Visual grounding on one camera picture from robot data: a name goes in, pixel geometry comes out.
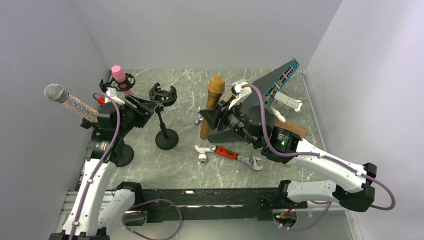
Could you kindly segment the pink microphone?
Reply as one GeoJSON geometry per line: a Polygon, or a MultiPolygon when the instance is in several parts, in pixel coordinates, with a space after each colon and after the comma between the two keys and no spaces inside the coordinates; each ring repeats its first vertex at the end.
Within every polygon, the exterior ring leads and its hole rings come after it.
{"type": "Polygon", "coordinates": [[[129,75],[123,70],[120,65],[111,67],[111,74],[117,84],[117,90],[123,92],[125,95],[133,95],[132,82],[129,75]]]}

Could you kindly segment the gold microphone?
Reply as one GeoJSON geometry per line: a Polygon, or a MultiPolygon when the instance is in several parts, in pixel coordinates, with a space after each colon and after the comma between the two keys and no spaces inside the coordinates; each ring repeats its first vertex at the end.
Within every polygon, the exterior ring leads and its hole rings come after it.
{"type": "MultiPolygon", "coordinates": [[[[208,97],[206,102],[206,109],[214,108],[219,102],[222,94],[225,92],[225,79],[221,76],[215,75],[213,76],[209,84],[207,86],[208,89],[208,97]]],[[[202,140],[206,140],[210,132],[210,127],[206,122],[206,118],[203,118],[199,137],[202,140]]]]}

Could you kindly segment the black round-base clip stand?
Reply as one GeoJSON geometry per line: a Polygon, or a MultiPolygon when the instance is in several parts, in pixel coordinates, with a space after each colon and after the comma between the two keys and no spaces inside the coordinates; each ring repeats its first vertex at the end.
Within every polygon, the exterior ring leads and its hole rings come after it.
{"type": "Polygon", "coordinates": [[[118,168],[129,165],[134,159],[133,148],[120,139],[112,148],[110,160],[116,164],[118,168]]]}

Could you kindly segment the rhinestone silver microphone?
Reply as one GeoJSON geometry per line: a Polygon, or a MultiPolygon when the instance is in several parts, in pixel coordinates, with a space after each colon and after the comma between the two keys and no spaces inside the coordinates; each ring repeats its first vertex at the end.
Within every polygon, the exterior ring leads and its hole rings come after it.
{"type": "Polygon", "coordinates": [[[57,83],[51,83],[44,89],[44,95],[52,102],[60,103],[66,108],[76,112],[91,123],[98,123],[98,111],[90,107],[65,88],[57,83]]]}

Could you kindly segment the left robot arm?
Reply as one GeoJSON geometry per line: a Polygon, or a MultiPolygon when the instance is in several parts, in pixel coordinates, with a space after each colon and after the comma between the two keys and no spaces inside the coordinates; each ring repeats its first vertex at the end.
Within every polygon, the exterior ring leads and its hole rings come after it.
{"type": "Polygon", "coordinates": [[[124,137],[133,128],[144,127],[160,104],[131,95],[124,101],[106,94],[103,97],[106,101],[94,112],[94,121],[83,119],[82,126],[93,127],[93,133],[86,148],[81,185],[68,218],[58,233],[50,235],[51,240],[108,240],[120,217],[144,203],[141,184],[122,182],[102,206],[112,174],[134,158],[134,150],[125,144],[124,137]]]}

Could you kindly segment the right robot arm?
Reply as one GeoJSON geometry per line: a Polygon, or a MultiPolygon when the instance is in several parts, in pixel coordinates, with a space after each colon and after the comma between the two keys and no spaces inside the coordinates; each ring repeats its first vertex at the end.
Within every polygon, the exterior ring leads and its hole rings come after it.
{"type": "Polygon", "coordinates": [[[306,139],[274,124],[272,115],[258,104],[243,113],[229,102],[220,101],[214,108],[199,111],[212,130],[229,129],[261,155],[283,164],[308,168],[326,177],[323,181],[301,183],[283,180],[275,194],[276,203],[287,208],[304,201],[335,202],[354,211],[365,212],[373,206],[372,187],[377,167],[342,160],[315,147],[306,139]]]}

